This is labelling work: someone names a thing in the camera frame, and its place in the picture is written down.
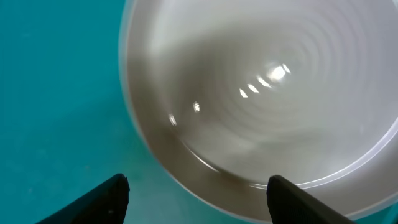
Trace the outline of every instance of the blue table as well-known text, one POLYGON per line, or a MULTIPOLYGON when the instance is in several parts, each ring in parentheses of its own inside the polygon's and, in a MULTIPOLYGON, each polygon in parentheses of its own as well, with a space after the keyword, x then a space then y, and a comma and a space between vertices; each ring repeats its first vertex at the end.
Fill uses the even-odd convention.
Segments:
POLYGON ((133 128, 119 84, 123 6, 0 0, 1 223, 37 222, 118 172, 131 186, 126 223, 245 223, 182 189, 133 128))

